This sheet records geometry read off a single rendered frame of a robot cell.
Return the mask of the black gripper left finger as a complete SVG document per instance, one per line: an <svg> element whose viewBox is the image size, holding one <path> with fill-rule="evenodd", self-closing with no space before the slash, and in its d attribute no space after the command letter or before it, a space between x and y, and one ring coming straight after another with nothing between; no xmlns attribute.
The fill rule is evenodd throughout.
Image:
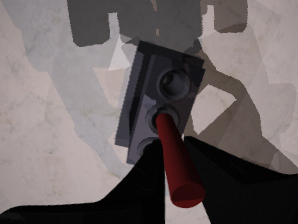
<svg viewBox="0 0 298 224"><path fill-rule="evenodd" d="M153 140L102 200L12 206L1 212L0 224L165 224L165 193L164 148L161 140Z"/></svg>

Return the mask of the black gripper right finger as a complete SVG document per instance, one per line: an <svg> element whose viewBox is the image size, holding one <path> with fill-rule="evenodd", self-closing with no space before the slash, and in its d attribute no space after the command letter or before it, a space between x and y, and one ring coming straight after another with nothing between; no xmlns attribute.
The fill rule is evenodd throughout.
<svg viewBox="0 0 298 224"><path fill-rule="evenodd" d="M298 173L285 175L185 136L210 224L298 224Z"/></svg>

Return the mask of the dark grey plate with round holes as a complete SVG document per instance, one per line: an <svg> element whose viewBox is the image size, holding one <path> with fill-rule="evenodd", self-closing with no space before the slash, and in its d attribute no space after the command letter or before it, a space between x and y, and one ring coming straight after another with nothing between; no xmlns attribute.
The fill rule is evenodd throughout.
<svg viewBox="0 0 298 224"><path fill-rule="evenodd" d="M153 140L160 140L156 123L160 113L172 115L181 137L184 135L205 71L205 68L182 63L170 57L150 57L136 119L130 133L126 163L137 164ZM164 85L168 75L174 75L174 79L172 83Z"/></svg>

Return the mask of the red peg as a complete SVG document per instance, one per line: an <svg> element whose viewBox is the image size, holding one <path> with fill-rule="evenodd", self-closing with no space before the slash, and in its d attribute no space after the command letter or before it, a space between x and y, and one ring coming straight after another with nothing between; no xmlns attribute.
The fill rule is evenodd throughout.
<svg viewBox="0 0 298 224"><path fill-rule="evenodd" d="M164 164L168 177L170 201L180 208L193 208L206 197L206 189L201 183L188 148L174 123L172 115L160 113L156 119L158 137L164 148Z"/></svg>

